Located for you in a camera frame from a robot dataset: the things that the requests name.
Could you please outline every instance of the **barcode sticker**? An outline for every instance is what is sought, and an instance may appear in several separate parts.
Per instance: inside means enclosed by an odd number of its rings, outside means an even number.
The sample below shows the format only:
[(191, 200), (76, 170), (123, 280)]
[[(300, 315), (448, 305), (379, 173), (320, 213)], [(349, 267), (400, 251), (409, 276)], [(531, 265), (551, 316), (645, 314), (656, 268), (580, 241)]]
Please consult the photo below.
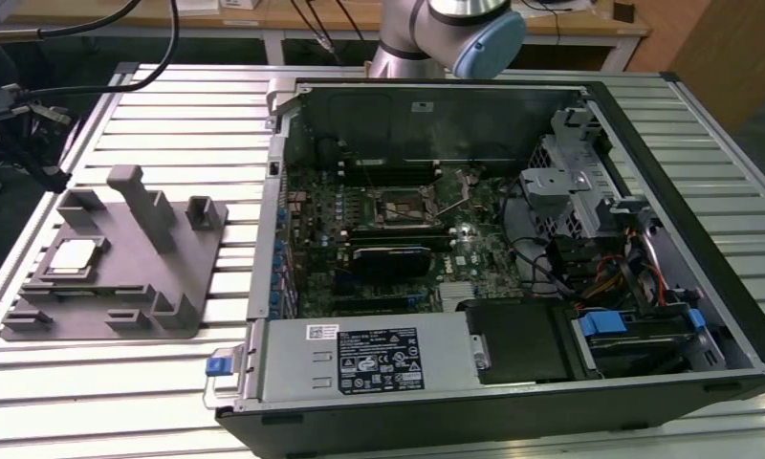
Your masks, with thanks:
[(340, 326), (337, 324), (307, 325), (307, 339), (337, 339)]
[(244, 26), (244, 27), (257, 27), (260, 22), (257, 21), (223, 21), (224, 26)]

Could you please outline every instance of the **motherboard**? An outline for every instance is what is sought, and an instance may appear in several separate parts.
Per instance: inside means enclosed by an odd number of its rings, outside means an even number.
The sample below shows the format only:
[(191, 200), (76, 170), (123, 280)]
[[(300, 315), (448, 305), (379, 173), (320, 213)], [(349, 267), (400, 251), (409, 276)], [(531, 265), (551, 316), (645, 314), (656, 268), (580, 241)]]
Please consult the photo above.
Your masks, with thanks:
[(439, 162), (287, 172), (297, 317), (441, 312), (457, 288), (521, 296), (500, 224), (509, 179)]

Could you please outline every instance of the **wooden desk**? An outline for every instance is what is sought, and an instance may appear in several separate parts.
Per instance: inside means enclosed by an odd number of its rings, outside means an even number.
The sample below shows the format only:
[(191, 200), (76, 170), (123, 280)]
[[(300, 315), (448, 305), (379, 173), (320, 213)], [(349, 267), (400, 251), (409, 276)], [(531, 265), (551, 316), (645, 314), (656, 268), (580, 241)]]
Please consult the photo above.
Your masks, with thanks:
[[(89, 22), (113, 13), (124, 0), (21, 0), (20, 5), (0, 28), (17, 25), (71, 25)], [(309, 10), (303, 5), (311, 19)], [(332, 0), (313, 3), (317, 14), (333, 39), (356, 40), (339, 5)], [(380, 28), (380, 0), (344, 0), (352, 17), (368, 39), (376, 40)], [(559, 14), (561, 36), (556, 31), (555, 17), (532, 17), (527, 20), (529, 45), (597, 46), (611, 49), (603, 70), (620, 72), (627, 67), (640, 38), (649, 33), (643, 21), (633, 24), (605, 19), (609, 17), (611, 0), (599, 0), (595, 11)], [(132, 14), (117, 25), (93, 32), (105, 36), (167, 36), (169, 9), (167, 0), (144, 0)], [(289, 0), (264, 0), (253, 11), (221, 9), (213, 16), (191, 16), (181, 19), (183, 36), (240, 37), (264, 40), (271, 65), (283, 65), (283, 40), (311, 38)]]

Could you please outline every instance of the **desk leg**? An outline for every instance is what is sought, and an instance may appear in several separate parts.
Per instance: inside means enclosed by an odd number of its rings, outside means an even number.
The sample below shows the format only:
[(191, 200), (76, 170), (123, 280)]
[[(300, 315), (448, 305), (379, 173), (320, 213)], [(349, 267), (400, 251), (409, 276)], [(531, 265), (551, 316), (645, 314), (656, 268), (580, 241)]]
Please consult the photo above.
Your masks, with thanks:
[(267, 62), (269, 65), (285, 65), (283, 57), (283, 31), (264, 31), (264, 49), (267, 50)]
[(621, 36), (601, 67), (603, 72), (624, 72), (627, 64), (633, 58), (635, 48), (640, 42), (639, 36)]

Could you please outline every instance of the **blue latch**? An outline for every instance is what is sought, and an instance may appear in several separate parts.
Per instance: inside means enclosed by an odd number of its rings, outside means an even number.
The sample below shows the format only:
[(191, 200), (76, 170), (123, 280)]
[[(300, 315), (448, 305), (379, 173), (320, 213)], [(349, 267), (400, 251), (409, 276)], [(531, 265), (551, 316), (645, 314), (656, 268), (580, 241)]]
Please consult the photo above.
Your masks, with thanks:
[(213, 378), (216, 376), (232, 375), (232, 362), (232, 356), (211, 357), (207, 359), (207, 376)]
[(601, 335), (604, 333), (624, 333), (627, 331), (627, 324), (621, 319), (621, 313), (616, 311), (599, 311), (596, 313), (587, 313), (583, 318), (577, 320), (581, 327), (584, 337)]
[(699, 309), (689, 309), (689, 320), (692, 321), (695, 332), (699, 332), (705, 327), (705, 318)]

